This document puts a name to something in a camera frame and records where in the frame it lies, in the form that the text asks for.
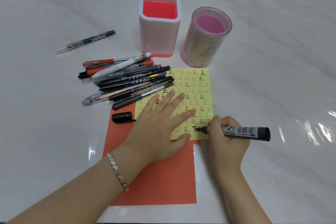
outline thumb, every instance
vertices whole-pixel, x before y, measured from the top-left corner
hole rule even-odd
[[[180,136],[176,141],[172,142],[170,144],[170,156],[173,156],[182,150],[187,145],[190,138],[191,134],[186,133]]]
[[[222,139],[223,136],[224,135],[221,128],[221,118],[218,115],[213,116],[212,120],[209,122],[209,139]]]

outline white marble table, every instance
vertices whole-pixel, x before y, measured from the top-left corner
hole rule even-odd
[[[215,113],[268,126],[243,173],[274,223],[336,223],[336,0],[181,0],[175,55],[192,12],[225,11],[233,30],[209,66]],[[108,103],[77,78],[86,60],[139,53],[138,0],[0,0],[0,221],[102,157]],[[117,35],[57,56],[53,48]],[[100,222],[227,223],[206,144],[195,146],[197,204],[109,207]]]

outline hand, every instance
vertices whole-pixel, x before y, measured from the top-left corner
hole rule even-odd
[[[152,110],[159,94],[153,96],[142,110],[122,145],[136,151],[139,158],[145,160],[145,165],[173,156],[187,145],[191,137],[191,134],[186,133],[181,135],[177,141],[170,141],[173,130],[196,113],[196,110],[192,109],[170,118],[172,112],[185,97],[184,93],[181,93],[170,102],[174,94],[175,91],[171,90]]]
[[[241,162],[250,145],[249,139],[225,137],[221,126],[241,127],[230,116],[222,119],[219,116],[214,116],[209,122],[209,150],[217,179],[224,179],[232,174],[240,173]]]

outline yellow paper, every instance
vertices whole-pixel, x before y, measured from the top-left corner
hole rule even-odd
[[[190,109],[196,109],[195,116],[189,118],[171,134],[171,140],[178,139],[184,133],[191,134],[191,140],[208,140],[206,134],[196,131],[198,127],[207,126],[212,119],[212,100],[210,90],[209,72],[206,68],[172,68],[167,71],[167,76],[174,78],[174,85],[168,89],[158,92],[160,98],[156,101],[153,108],[168,94],[175,90],[175,97],[180,93],[185,94],[185,99],[171,114],[171,118]],[[135,118],[137,119],[148,100],[153,95],[145,97],[135,105]]]

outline bracelet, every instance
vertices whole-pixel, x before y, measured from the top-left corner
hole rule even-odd
[[[110,162],[111,162],[111,164],[112,164],[112,166],[115,170],[115,173],[118,175],[118,178],[119,178],[121,184],[123,185],[124,190],[128,191],[127,183],[125,182],[124,177],[121,175],[121,172],[119,171],[119,168],[117,167],[116,163],[114,162],[114,159],[112,158],[111,154],[108,153],[106,155],[107,155],[108,159],[110,160]]]

